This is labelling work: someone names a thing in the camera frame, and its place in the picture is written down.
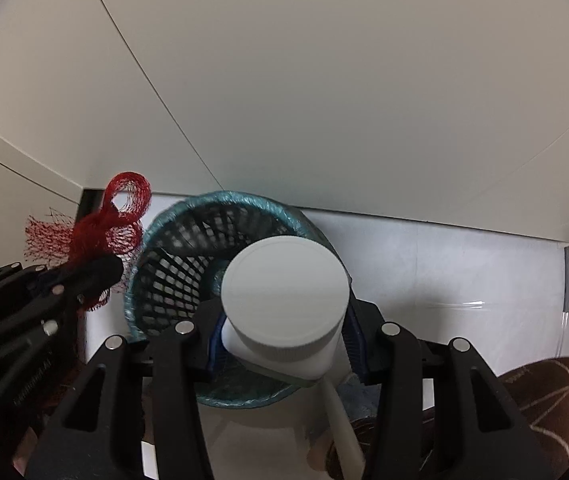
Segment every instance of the red mesh net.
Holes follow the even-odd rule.
[[[113,200],[119,193],[126,193],[126,204],[118,209]],[[103,254],[117,254],[122,258],[125,272],[116,285],[122,290],[142,241],[140,218],[149,208],[151,186],[139,173],[120,173],[111,179],[104,190],[99,211],[90,213],[74,224],[73,219],[51,210],[50,220],[40,221],[30,216],[26,225],[27,260],[44,260],[49,266],[68,262],[79,265]],[[105,304],[109,291],[86,309]]]

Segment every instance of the white lid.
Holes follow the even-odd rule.
[[[306,238],[265,238],[233,258],[222,280],[233,327],[275,348],[313,343],[341,322],[349,280],[337,256]]]

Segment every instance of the metal screw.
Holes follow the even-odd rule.
[[[191,321],[181,321],[176,324],[176,332],[179,334],[188,334],[192,332],[196,326]]]
[[[122,344],[122,338],[119,335],[112,335],[104,341],[104,346],[109,350],[115,350]]]
[[[385,335],[397,335],[400,333],[400,327],[395,323],[388,322],[382,325],[382,333]]]
[[[52,336],[58,332],[58,324],[54,319],[50,319],[43,324],[42,329],[47,336]]]
[[[471,343],[469,343],[466,339],[458,337],[457,339],[453,340],[453,348],[455,348],[458,352],[468,352],[471,349]]]

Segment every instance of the white stick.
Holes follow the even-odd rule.
[[[333,442],[340,460],[344,480],[361,480],[364,473],[364,454],[355,436],[342,400],[326,377],[320,381],[322,397],[327,410],[328,423],[333,433]]]

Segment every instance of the floor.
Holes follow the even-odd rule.
[[[154,196],[143,224],[177,200]],[[419,338],[446,343],[464,336],[496,374],[569,354],[564,245],[425,222],[304,213],[337,250],[356,296],[376,303],[386,319]],[[127,332],[122,298],[114,295],[88,314],[87,354],[107,336]],[[331,376],[339,380],[348,370],[340,348]],[[263,475],[264,467],[278,479],[324,478],[304,460],[304,431],[317,418],[316,394],[310,388],[252,412],[200,410],[216,478],[247,478],[254,468]],[[426,383],[423,404],[432,403]]]

